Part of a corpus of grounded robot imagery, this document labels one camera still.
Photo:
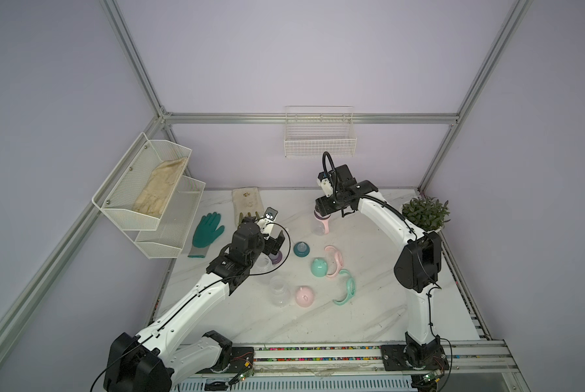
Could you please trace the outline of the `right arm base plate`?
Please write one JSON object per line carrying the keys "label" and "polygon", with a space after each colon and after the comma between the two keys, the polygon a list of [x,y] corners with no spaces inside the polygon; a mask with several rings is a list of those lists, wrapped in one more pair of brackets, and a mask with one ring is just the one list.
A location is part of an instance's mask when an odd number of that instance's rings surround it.
{"label": "right arm base plate", "polygon": [[449,370],[449,362],[442,345],[430,342],[380,346],[383,367],[387,372]]}

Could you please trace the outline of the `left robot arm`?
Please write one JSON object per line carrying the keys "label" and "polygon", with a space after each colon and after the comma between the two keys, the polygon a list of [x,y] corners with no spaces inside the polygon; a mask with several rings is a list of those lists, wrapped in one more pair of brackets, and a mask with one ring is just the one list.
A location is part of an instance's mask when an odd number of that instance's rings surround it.
{"label": "left robot arm", "polygon": [[227,370],[233,344],[222,334],[208,331],[189,346],[183,342],[205,315],[252,277],[260,256],[292,245],[286,228],[272,236],[277,225],[269,217],[243,219],[181,300],[135,335],[122,333],[112,342],[106,368],[94,382],[105,391],[171,391],[204,370]]}

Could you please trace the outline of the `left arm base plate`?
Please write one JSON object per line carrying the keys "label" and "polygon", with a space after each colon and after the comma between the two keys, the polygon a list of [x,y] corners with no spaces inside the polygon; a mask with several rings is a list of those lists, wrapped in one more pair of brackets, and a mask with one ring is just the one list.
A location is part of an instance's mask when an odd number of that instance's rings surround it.
{"label": "left arm base plate", "polygon": [[255,349],[250,346],[233,346],[230,354],[226,357],[226,366],[215,373],[237,374],[246,363],[253,364]]}

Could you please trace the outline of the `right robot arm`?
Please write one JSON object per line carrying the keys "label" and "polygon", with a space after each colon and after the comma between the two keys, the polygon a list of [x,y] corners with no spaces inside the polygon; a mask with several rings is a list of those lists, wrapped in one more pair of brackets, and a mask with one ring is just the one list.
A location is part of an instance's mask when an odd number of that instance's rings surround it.
{"label": "right robot arm", "polygon": [[317,183],[325,193],[315,201],[315,212],[342,216],[347,209],[371,220],[395,244],[399,257],[393,268],[397,282],[406,290],[408,327],[403,358],[412,368],[424,368],[443,354],[441,338],[434,333],[433,293],[442,269],[441,237],[410,222],[370,181],[357,181],[346,165],[323,164]]}

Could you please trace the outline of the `teal nipple collar with straw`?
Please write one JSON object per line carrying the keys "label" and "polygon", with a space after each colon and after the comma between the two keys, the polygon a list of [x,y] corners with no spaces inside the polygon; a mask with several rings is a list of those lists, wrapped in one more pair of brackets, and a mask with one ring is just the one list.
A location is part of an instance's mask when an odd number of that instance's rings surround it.
{"label": "teal nipple collar with straw", "polygon": [[293,245],[293,253],[300,258],[307,257],[310,254],[310,246],[306,242],[297,242]]}

